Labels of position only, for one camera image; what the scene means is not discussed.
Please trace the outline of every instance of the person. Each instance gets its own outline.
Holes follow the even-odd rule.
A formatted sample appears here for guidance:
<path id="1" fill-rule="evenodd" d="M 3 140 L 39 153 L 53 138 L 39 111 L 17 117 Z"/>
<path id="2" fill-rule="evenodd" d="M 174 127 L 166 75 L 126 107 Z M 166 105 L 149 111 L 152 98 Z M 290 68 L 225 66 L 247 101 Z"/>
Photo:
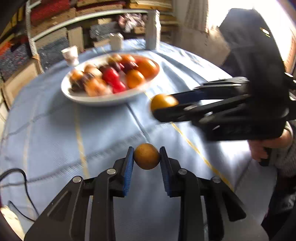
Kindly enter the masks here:
<path id="1" fill-rule="evenodd" d="M 271 239 L 289 217 L 296 197 L 296 120 L 286 122 L 279 138 L 248 140 L 252 158 L 269 161 L 278 170 L 277 183 L 262 227 Z"/>

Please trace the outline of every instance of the bright window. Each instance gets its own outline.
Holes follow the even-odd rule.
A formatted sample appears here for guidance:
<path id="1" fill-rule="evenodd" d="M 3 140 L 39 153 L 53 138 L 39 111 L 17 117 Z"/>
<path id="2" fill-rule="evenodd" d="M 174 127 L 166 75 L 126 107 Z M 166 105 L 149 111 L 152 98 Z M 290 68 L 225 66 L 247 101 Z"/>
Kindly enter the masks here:
<path id="1" fill-rule="evenodd" d="M 270 28 L 285 65 L 294 46 L 293 24 L 277 0 L 209 0 L 208 26 L 220 26 L 231 8 L 256 9 Z"/>

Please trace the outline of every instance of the round table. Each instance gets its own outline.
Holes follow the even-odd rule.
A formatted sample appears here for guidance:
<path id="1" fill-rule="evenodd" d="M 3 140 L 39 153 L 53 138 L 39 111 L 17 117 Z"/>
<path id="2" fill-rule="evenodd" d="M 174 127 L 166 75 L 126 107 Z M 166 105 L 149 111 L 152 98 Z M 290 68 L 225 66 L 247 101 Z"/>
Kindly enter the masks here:
<path id="1" fill-rule="evenodd" d="M 81 54 L 79 61 L 108 51 L 109 45 L 94 48 Z M 149 142 L 158 149 L 165 146 L 169 157 L 198 177 L 220 176 L 262 221 L 276 172 L 251 159 L 246 141 L 207 142 L 189 122 L 159 123 L 149 111 L 149 98 L 158 93 L 188 91 L 204 81 L 231 76 L 165 43 L 157 51 L 148 51 L 144 40 L 125 40 L 122 52 L 155 60 L 162 68 L 156 85 L 126 104 L 87 107 L 62 94 L 61 81 L 71 68 L 65 61 L 57 63 L 25 86 L 14 100 L 1 141 L 1 171 L 23 169 L 30 196 L 42 212 L 72 177 L 95 177 L 125 157 L 129 146 Z M 22 212 L 36 218 L 21 175 L 2 181 L 1 198 L 4 204 L 12 200 Z M 116 238 L 177 240 L 179 211 L 180 199 L 169 198 L 164 190 L 160 166 L 145 171 L 135 164 L 128 195 L 114 199 Z M 27 231 L 32 223 L 15 213 Z"/>

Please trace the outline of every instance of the bowl of fruit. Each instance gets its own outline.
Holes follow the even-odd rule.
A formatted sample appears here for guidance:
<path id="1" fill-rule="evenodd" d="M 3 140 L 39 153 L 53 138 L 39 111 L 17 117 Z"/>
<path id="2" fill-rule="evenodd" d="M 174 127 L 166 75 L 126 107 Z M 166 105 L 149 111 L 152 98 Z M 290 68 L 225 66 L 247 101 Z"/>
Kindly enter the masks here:
<path id="1" fill-rule="evenodd" d="M 146 91 L 159 65 L 144 56 L 103 55 L 76 66 L 64 77 L 61 89 L 70 100 L 93 106 L 116 105 Z"/>

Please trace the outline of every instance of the coiled black cord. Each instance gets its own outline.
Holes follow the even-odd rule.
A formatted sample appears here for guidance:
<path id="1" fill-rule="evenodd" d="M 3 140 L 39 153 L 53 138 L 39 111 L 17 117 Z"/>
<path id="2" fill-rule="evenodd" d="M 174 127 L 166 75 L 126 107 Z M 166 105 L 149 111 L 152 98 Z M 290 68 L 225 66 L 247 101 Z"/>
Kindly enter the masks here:
<path id="1" fill-rule="evenodd" d="M 8 175 L 12 174 L 13 172 L 20 172 L 23 176 L 24 176 L 24 185 L 25 185 L 25 191 L 26 191 L 26 195 L 30 201 L 30 203 L 32 204 L 35 212 L 37 213 L 37 215 L 39 216 L 39 212 L 37 211 L 35 205 L 33 204 L 31 198 L 30 198 L 30 195 L 28 193 L 28 186 L 27 186 L 27 176 L 25 174 L 25 172 L 22 170 L 22 169 L 19 169 L 19 168 L 12 168 L 12 169 L 9 169 L 9 170 L 6 170 L 5 172 L 3 172 L 1 175 L 0 175 L 0 182 L 6 178 Z M 12 201 L 8 201 L 8 204 L 11 204 L 22 216 L 24 216 L 26 219 L 32 221 L 32 222 L 35 222 L 35 220 L 27 217 L 26 215 L 24 215 L 14 204 Z"/>

